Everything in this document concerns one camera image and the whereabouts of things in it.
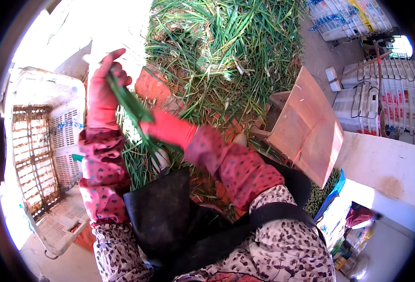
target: red rubber glove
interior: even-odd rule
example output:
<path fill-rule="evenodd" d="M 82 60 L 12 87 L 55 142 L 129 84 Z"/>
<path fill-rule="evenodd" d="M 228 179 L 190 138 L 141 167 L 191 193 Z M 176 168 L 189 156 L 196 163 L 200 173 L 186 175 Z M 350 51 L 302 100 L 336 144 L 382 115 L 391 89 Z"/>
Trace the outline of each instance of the red rubber glove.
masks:
<path fill-rule="evenodd" d="M 143 133 L 186 150 L 198 127 L 159 109 L 152 110 L 152 114 L 154 122 L 140 123 Z"/>
<path fill-rule="evenodd" d="M 121 64 L 114 62 L 125 52 L 126 49 L 121 48 L 109 53 L 101 61 L 101 67 L 93 74 L 90 80 L 90 88 L 88 89 L 90 110 L 87 115 L 87 127 L 119 129 L 115 118 L 118 101 L 105 77 L 109 74 L 110 69 L 113 69 L 113 75 L 118 77 L 120 86 L 132 83 L 132 78 L 127 76 L 126 72 L 121 68 Z"/>

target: concrete floor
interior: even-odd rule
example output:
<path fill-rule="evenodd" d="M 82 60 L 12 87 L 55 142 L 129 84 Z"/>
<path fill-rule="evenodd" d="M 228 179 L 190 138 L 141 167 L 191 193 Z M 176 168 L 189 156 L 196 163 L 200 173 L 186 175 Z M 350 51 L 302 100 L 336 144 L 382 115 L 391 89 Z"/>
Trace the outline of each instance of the concrete floor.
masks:
<path fill-rule="evenodd" d="M 341 74 L 344 66 L 357 63 L 364 58 L 364 51 L 354 40 L 333 47 L 334 42 L 325 42 L 318 31 L 309 31 L 313 25 L 309 19 L 300 19 L 300 35 L 303 37 L 303 61 L 309 73 L 319 84 L 326 98 L 333 105 L 337 92 L 332 92 L 325 69 L 334 67 Z"/>

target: wooden board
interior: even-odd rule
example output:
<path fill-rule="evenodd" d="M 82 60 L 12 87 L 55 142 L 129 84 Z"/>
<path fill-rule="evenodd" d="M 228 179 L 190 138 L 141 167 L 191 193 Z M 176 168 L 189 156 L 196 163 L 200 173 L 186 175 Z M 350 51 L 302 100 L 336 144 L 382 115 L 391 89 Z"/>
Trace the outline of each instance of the wooden board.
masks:
<path fill-rule="evenodd" d="M 323 188 L 343 140 L 342 127 L 323 91 L 301 67 L 267 141 Z"/>

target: white wall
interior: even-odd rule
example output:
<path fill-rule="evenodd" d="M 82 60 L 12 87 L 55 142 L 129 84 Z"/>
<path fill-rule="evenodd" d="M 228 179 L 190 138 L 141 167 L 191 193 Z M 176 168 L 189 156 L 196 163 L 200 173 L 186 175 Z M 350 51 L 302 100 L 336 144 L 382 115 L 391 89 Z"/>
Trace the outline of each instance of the white wall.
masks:
<path fill-rule="evenodd" d="M 350 179 L 346 179 L 340 196 L 347 197 L 350 201 L 371 208 L 415 232 L 415 206 L 388 197 L 371 187 Z"/>
<path fill-rule="evenodd" d="M 101 282 L 95 255 L 79 245 L 71 244 L 56 260 L 44 255 L 45 248 L 32 234 L 19 251 L 24 262 L 35 276 L 42 273 L 51 282 L 80 281 Z"/>
<path fill-rule="evenodd" d="M 347 179 L 415 207 L 415 145 L 344 131 L 335 166 Z"/>
<path fill-rule="evenodd" d="M 397 232 L 381 221 L 376 221 L 374 234 L 362 255 L 368 256 L 369 265 L 360 282 L 389 282 L 403 267 L 413 248 L 413 239 Z"/>

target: person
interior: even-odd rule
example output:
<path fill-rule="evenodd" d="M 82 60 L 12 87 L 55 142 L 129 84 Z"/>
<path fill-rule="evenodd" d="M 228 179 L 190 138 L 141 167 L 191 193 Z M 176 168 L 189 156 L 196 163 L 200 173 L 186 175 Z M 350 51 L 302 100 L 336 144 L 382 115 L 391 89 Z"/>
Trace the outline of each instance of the person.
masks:
<path fill-rule="evenodd" d="M 154 275 L 153 269 L 148 268 L 140 257 L 122 198 L 129 192 L 131 179 L 121 154 L 125 138 L 115 119 L 118 102 L 105 79 L 112 70 L 119 85 L 131 84 L 131 77 L 122 70 L 120 63 L 114 62 L 124 52 L 125 49 L 119 49 L 108 54 L 94 72 L 88 91 L 87 127 L 78 140 L 79 149 L 85 154 L 79 186 L 97 239 L 94 253 L 104 282 L 144 282 Z M 283 177 L 275 168 L 276 163 L 267 161 L 271 163 L 267 164 L 260 154 L 246 146 L 225 144 L 221 133 L 208 125 L 197 127 L 161 110 L 153 110 L 152 114 L 155 121 L 141 123 L 142 130 L 149 136 L 181 147 L 184 158 L 207 169 L 221 181 L 234 206 L 249 211 L 250 217 L 269 204 L 297 206 L 287 188 L 289 180 L 291 190 L 296 194 L 295 174 L 288 173 L 288 177 Z M 308 198 L 309 195 L 304 196 L 301 206 Z M 285 218 L 253 229 L 229 255 L 218 261 L 172 279 L 175 282 L 319 282 L 335 281 L 335 273 L 332 257 L 316 232 L 303 221 Z"/>

